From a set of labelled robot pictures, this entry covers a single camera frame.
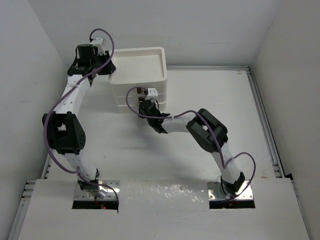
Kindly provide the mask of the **white three-drawer cabinet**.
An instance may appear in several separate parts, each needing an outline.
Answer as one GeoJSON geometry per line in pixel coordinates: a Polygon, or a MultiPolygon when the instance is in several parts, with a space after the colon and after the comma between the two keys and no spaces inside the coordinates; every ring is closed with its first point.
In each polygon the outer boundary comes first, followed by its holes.
{"type": "Polygon", "coordinates": [[[155,88],[159,109],[166,109],[168,75],[163,47],[116,49],[111,60],[116,70],[109,75],[109,83],[119,113],[131,112],[127,104],[137,110],[139,100],[145,97],[143,90],[134,89],[126,101],[132,87],[155,88]]]}

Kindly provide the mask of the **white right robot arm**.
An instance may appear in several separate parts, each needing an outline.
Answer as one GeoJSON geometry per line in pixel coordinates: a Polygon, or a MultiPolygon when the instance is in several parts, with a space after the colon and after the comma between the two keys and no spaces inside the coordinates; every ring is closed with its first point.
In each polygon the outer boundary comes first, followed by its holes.
{"type": "Polygon", "coordinates": [[[244,173],[233,160],[228,145],[228,130],[209,111],[201,108],[196,113],[187,113],[172,118],[161,113],[150,99],[139,103],[138,113],[146,118],[148,124],[159,134],[174,132],[189,133],[215,160],[221,173],[221,187],[224,194],[234,197],[245,182],[244,173]]]}

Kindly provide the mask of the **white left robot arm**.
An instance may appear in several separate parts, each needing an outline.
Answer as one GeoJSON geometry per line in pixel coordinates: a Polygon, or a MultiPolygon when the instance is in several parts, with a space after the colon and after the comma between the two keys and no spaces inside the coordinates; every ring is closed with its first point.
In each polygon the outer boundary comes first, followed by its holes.
{"type": "Polygon", "coordinates": [[[96,196],[107,186],[99,181],[99,170],[85,155],[86,134],[78,113],[96,75],[115,71],[111,57],[100,43],[79,44],[61,98],[42,117],[44,143],[51,159],[65,172],[77,175],[82,191],[96,196]]]}

